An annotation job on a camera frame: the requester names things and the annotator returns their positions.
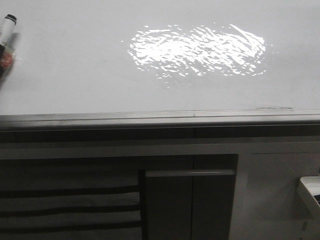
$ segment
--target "cabinet handle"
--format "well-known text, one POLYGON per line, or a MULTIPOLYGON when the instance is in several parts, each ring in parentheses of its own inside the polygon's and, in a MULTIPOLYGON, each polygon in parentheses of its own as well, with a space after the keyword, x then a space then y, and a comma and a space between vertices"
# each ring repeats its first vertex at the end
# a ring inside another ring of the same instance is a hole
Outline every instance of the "cabinet handle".
POLYGON ((212 170, 165 170, 165 171, 146 171, 147 178, 156 177, 196 177, 196 176, 227 176, 235 175, 233 169, 212 169, 212 170))

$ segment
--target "white countertop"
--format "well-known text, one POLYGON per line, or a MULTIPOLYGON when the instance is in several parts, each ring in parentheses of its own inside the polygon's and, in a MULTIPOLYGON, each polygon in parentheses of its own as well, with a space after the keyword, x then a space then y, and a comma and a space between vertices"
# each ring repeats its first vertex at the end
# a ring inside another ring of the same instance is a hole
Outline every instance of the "white countertop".
POLYGON ((2 0, 6 14, 2 116, 320 110, 318 0, 2 0))

